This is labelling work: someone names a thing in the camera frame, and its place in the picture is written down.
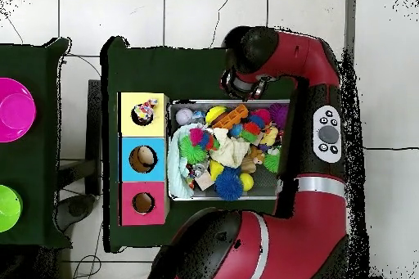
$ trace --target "blue spiky ball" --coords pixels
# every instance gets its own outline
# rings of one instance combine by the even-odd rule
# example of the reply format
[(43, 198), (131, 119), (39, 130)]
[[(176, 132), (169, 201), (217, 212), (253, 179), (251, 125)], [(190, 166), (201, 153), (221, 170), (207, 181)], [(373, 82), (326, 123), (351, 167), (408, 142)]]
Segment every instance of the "blue spiky ball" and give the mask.
[(237, 200), (243, 195), (243, 183), (240, 178), (240, 168), (224, 168), (223, 172), (215, 179), (215, 192), (225, 201)]

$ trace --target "magenta bowl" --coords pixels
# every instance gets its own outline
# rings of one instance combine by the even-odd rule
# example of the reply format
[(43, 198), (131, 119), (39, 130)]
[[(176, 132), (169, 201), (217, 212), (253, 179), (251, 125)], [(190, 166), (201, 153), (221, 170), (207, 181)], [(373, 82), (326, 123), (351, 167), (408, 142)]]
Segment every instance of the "magenta bowl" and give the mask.
[(35, 102), (29, 90), (14, 79), (0, 78), (0, 143), (24, 136), (35, 115)]

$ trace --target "green table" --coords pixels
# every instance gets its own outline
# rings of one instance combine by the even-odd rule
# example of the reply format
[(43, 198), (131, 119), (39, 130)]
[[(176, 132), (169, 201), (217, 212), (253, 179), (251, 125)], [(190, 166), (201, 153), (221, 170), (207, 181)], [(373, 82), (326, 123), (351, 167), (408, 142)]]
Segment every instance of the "green table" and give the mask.
[(0, 184), (23, 201), (18, 223), (0, 233), (0, 245), (70, 246), (52, 219), (59, 156), (57, 67), (68, 45), (63, 38), (41, 47), (0, 45), (0, 77), (23, 83), (37, 106), (32, 128), (17, 141), (0, 143)]
[[(219, 78), (224, 70), (223, 49), (174, 49), (170, 47), (129, 48), (120, 37), (111, 38), (102, 48), (102, 73), (107, 75), (109, 114), (109, 212), (110, 228), (105, 230), (109, 237), (110, 250), (115, 252), (122, 246), (151, 247), (167, 245), (176, 231), (195, 212), (207, 207), (224, 209), (252, 209), (272, 212), (273, 200), (225, 201), (171, 201), (165, 225), (143, 227), (121, 227), (118, 225), (118, 131), (117, 92), (162, 92), (170, 100), (228, 99), (219, 88)], [(288, 79), (271, 83), (264, 99), (290, 98), (293, 83)]]

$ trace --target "green bowl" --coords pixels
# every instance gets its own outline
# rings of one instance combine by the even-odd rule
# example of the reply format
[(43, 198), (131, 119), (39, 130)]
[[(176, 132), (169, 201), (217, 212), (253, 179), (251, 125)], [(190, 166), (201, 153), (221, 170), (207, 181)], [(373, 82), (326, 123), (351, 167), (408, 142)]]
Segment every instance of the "green bowl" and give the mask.
[(15, 226), (22, 213), (22, 199), (19, 194), (0, 185), (0, 232), (10, 230)]

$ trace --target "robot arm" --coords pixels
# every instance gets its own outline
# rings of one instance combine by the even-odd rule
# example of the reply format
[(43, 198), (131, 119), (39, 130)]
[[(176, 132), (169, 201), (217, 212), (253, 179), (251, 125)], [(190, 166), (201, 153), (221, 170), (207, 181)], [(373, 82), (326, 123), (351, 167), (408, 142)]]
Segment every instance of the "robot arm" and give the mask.
[(346, 200), (336, 59), (317, 38), (265, 27), (232, 30), (220, 86), (258, 98), (268, 82), (295, 79), (273, 215), (212, 210), (181, 229), (149, 279), (341, 279)]

